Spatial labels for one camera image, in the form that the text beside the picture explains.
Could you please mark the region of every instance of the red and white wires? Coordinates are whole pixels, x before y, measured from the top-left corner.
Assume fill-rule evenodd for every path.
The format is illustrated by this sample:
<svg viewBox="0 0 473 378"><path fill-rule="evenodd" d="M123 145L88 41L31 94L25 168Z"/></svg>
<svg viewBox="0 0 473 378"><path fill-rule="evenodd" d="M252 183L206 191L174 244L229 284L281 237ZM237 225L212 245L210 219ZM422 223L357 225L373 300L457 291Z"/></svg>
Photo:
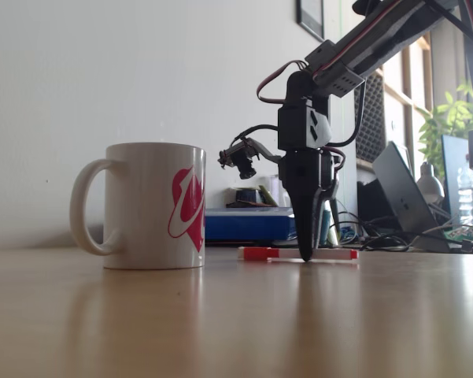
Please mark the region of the red and white wires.
<svg viewBox="0 0 473 378"><path fill-rule="evenodd" d="M295 61L289 61L288 63L286 63L285 65L283 65L282 67L280 67L279 69L274 71L270 76L268 76L266 79L264 79L262 81L262 83L259 84L259 87L257 87L257 97L262 102L267 102L268 104L283 104L283 103L285 103L285 100L280 99L280 98L265 98L265 97L262 97L261 96L261 91L265 86L267 86L274 79L276 79L278 76L280 76L283 73L283 71L285 71L286 68L289 65L293 64L293 63L295 63L300 70L306 69L306 67L308 66L304 61L295 60Z"/></svg>
<svg viewBox="0 0 473 378"><path fill-rule="evenodd" d="M335 171L338 171L345 166L346 155L343 153L343 151L341 151L338 148L329 147L329 146L323 146L322 150L329 151L334 154L338 154L341 157L341 162L334 167Z"/></svg>

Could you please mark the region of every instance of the wooden table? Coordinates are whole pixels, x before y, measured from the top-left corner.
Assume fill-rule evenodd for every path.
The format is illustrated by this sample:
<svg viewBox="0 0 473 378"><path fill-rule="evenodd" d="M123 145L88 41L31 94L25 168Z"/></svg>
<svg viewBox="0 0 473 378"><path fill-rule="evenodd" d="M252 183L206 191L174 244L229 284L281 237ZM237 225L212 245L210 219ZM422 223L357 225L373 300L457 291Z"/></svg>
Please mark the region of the wooden table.
<svg viewBox="0 0 473 378"><path fill-rule="evenodd" d="M473 256L102 269L0 251L0 377L473 377Z"/></svg>

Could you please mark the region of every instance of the robotic arm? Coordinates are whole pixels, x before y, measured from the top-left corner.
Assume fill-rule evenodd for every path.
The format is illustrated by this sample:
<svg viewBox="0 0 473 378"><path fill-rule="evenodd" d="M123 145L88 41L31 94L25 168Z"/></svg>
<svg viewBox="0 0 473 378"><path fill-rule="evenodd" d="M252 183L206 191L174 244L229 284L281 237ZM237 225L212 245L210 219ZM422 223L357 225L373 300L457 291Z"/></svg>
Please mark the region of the robotic arm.
<svg viewBox="0 0 473 378"><path fill-rule="evenodd" d="M473 0L459 1L463 18L468 17L467 5L472 6ZM344 155L335 147L351 143L357 134L356 128L345 143L331 142L329 96L347 95L397 52L431 30L443 18L437 5L453 9L458 4L457 0L357 1L353 9L366 18L338 43L322 43L306 57L308 64L294 61L301 70L289 77L284 100L261 98L283 104L278 111L278 148L285 151L285 156L271 155L260 143L245 137L238 145L220 152L220 164L237 166L242 179L255 174L253 156L263 154L278 164L279 178L294 209L297 240L305 261L318 247L323 204L335 196L338 187L337 171L344 160L340 162L333 154ZM467 46L473 72L473 44ZM270 76L271 80L285 67Z"/></svg>

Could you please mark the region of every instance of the white wall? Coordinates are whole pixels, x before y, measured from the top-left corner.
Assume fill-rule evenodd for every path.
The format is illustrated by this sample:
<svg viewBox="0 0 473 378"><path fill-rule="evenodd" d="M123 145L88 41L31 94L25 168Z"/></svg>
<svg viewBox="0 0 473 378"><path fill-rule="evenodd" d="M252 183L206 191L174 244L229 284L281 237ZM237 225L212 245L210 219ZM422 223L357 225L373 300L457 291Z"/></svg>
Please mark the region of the white wall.
<svg viewBox="0 0 473 378"><path fill-rule="evenodd" d="M243 185L216 162L241 130L276 123L256 86L318 42L295 23L295 0L0 0L0 247L69 241L73 181L105 148L130 141L201 146L207 204ZM351 2L342 1L346 14ZM327 37L349 29L325 1ZM285 79L267 92L280 96ZM334 138L353 129L353 96L332 102ZM276 135L258 132L275 148ZM354 146L338 197L356 207ZM258 173L276 172L271 163ZM103 217L103 180L87 207Z"/></svg>

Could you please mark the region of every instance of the plastic bottle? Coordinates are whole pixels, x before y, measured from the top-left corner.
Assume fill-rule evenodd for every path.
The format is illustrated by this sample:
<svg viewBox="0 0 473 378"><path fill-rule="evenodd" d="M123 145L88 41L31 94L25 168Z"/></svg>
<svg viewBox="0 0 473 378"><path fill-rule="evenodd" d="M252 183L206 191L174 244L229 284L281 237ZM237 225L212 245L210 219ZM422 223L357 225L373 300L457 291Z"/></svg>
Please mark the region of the plastic bottle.
<svg viewBox="0 0 473 378"><path fill-rule="evenodd" d="M469 167L469 155L465 157L464 166L458 169L458 197L460 223L473 225L473 170Z"/></svg>

